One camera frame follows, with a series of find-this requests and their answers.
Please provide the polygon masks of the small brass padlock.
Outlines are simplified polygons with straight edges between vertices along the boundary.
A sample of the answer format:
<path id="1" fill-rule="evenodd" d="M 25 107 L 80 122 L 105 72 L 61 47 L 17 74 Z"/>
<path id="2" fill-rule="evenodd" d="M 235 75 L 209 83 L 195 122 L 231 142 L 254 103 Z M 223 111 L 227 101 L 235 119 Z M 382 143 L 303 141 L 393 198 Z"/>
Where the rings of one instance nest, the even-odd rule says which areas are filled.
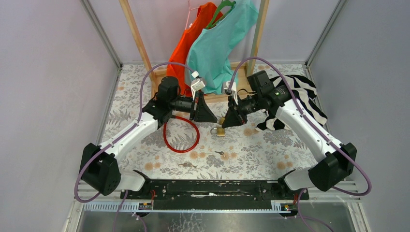
<path id="1" fill-rule="evenodd" d="M 222 126 L 224 121 L 225 121 L 225 117 L 222 116 L 222 117 L 219 118 L 218 124 Z"/>

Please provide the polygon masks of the large brass padlock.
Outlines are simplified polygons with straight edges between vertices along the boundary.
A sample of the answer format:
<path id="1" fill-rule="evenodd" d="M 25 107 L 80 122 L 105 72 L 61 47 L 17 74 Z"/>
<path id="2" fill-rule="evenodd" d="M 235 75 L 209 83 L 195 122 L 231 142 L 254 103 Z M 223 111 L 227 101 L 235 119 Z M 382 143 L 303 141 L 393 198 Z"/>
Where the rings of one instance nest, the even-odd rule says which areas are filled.
<path id="1" fill-rule="evenodd" d="M 210 134 L 223 137 L 225 136 L 225 129 L 222 127 L 215 127 L 210 130 Z"/>

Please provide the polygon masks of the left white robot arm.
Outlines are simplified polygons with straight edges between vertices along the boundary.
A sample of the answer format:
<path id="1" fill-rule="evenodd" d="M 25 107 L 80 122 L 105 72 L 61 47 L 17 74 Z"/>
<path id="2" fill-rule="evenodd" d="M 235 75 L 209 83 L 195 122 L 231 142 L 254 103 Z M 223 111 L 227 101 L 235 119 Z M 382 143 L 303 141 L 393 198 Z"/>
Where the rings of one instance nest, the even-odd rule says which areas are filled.
<path id="1" fill-rule="evenodd" d="M 190 115 L 189 122 L 217 122 L 205 102 L 202 89 L 205 82 L 195 78 L 191 83 L 191 97 L 181 95 L 178 80 L 167 76 L 161 80 L 158 91 L 143 108 L 141 115 L 113 138 L 95 145 L 88 144 L 80 165 L 80 180 L 99 194 L 107 196 L 115 190 L 131 190 L 139 199 L 149 195 L 150 186 L 145 177 L 133 171 L 121 171 L 119 163 L 145 137 L 160 129 L 174 111 Z"/>

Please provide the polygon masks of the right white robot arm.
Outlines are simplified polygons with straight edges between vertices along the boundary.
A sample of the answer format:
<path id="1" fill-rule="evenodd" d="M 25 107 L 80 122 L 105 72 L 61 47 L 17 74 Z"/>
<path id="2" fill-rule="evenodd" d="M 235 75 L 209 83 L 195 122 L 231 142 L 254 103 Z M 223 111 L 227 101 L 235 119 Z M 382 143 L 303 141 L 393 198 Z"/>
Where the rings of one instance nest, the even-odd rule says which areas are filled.
<path id="1" fill-rule="evenodd" d="M 259 71 L 247 80 L 255 93 L 238 100 L 228 97 L 228 111 L 222 127 L 242 126 L 247 123 L 248 114 L 265 109 L 270 116 L 290 127 L 318 162 L 310 168 L 282 176 L 279 179 L 282 183 L 277 186 L 281 198 L 289 199 L 302 188 L 328 191 L 353 172 L 352 161 L 357 149 L 352 143 L 343 144 L 328 135 L 300 102 L 292 99 L 285 85 L 274 87 L 265 71 Z"/>

